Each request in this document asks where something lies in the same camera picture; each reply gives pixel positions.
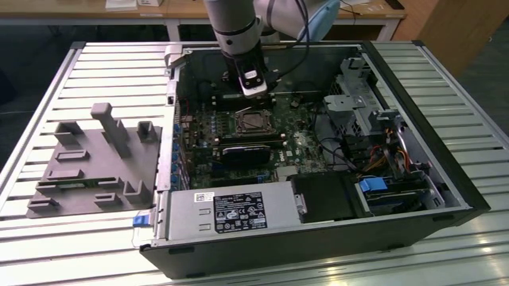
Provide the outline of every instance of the aluminum extrusion table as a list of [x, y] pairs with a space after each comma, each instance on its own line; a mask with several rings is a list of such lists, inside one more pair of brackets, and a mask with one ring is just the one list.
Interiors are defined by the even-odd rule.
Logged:
[[375, 42], [491, 211], [411, 247], [255, 271], [171, 281], [132, 245], [136, 212], [26, 219], [53, 147], [56, 124], [109, 102], [125, 127], [164, 125], [168, 43], [87, 43], [71, 49], [0, 174], [0, 284], [451, 285], [503, 284], [509, 276], [509, 139], [425, 47]]

